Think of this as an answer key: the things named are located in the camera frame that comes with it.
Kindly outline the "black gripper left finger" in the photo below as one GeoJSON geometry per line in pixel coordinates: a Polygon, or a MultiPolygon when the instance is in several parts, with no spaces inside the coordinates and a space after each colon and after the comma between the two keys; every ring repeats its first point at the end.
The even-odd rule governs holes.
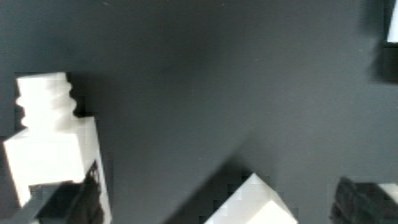
{"type": "Polygon", "coordinates": [[[81,183],[72,181],[33,188],[33,198],[0,224],[105,224],[98,164],[81,183]]]}

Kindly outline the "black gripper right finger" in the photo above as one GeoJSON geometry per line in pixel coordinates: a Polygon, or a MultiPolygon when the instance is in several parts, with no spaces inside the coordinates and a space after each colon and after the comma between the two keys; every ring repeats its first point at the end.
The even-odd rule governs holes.
{"type": "Polygon", "coordinates": [[[331,208],[333,224],[398,224],[398,184],[340,179],[331,208]]]}

